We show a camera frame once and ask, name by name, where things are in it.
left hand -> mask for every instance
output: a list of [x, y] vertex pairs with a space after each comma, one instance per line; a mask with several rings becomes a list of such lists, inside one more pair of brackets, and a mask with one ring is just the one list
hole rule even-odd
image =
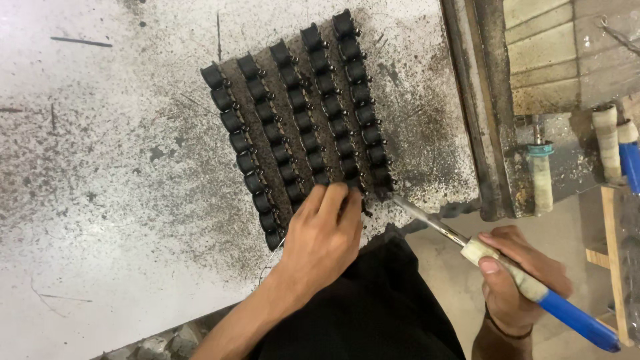
[[358, 255], [361, 203], [360, 192], [345, 183], [316, 185], [291, 218], [272, 273], [308, 297], [335, 281]]

wooden plank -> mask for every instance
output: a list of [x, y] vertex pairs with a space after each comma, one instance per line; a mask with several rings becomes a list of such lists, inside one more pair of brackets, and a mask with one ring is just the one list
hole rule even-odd
[[600, 316], [596, 316], [596, 320], [602, 325], [610, 328], [611, 331], [618, 333], [618, 323], [616, 321], [616, 315], [614, 313], [606, 313]]
[[616, 304], [616, 321], [618, 323], [618, 337], [620, 343], [633, 346], [629, 339], [627, 317], [625, 316], [625, 295], [622, 291], [622, 277], [620, 272], [620, 257], [618, 255], [618, 234], [616, 220], [615, 195], [616, 189], [608, 186], [601, 187], [602, 210], [604, 212], [605, 233], [607, 235], [607, 250], [609, 251], [609, 269], [611, 270], [611, 286], [613, 299]]
[[609, 256], [602, 254], [601, 252], [597, 252], [594, 250], [585, 249], [587, 252], [587, 261], [592, 264], [600, 265], [603, 268], [611, 269], [609, 267]]

soldering iron handle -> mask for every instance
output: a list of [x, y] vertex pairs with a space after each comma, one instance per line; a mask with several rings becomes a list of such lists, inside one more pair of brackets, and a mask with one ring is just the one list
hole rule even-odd
[[469, 240], [460, 253], [476, 266], [478, 261], [485, 256], [497, 259], [509, 271], [516, 286], [518, 286], [518, 290], [524, 297], [537, 302], [544, 310], [597, 347], [609, 352], [620, 351], [620, 341], [615, 332], [554, 293], [542, 282], [522, 270], [512, 260], [493, 247], [483, 243], [476, 236]]

concrete floor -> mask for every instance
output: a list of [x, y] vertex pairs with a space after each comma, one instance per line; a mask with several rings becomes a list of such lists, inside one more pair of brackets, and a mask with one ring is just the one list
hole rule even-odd
[[[540, 218], [503, 219], [488, 223], [478, 213], [445, 222], [464, 235], [490, 231], [501, 225], [520, 226], [527, 240], [548, 256], [564, 263], [575, 293], [571, 302], [592, 315], [606, 312], [612, 301], [609, 271], [588, 263], [585, 246], [604, 239], [599, 188], [556, 204]], [[457, 245], [426, 229], [407, 236], [420, 260], [419, 271], [451, 319], [467, 359], [484, 315], [480, 271], [458, 254]], [[533, 332], [535, 359], [638, 359], [640, 349], [624, 348], [619, 354], [597, 349], [551, 316], [544, 317]]]

wire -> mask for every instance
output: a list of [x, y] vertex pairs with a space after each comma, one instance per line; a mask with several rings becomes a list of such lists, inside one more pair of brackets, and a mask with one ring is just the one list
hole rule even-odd
[[264, 264], [264, 268], [262, 268], [262, 271], [260, 272], [260, 277], [258, 278], [258, 286], [260, 286], [260, 283], [262, 282], [262, 273], [264, 273], [264, 271], [267, 268], [267, 266], [269, 266], [269, 263], [271, 262], [271, 259], [273, 259], [273, 256], [276, 254], [276, 250], [278, 250], [278, 248], [282, 246], [282, 244], [284, 243], [284, 240], [286, 238], [287, 238], [286, 236], [284, 238], [282, 238], [282, 241], [278, 244], [278, 247], [273, 249], [273, 254], [271, 254], [271, 257], [269, 257], [269, 259], [267, 260], [267, 263]]

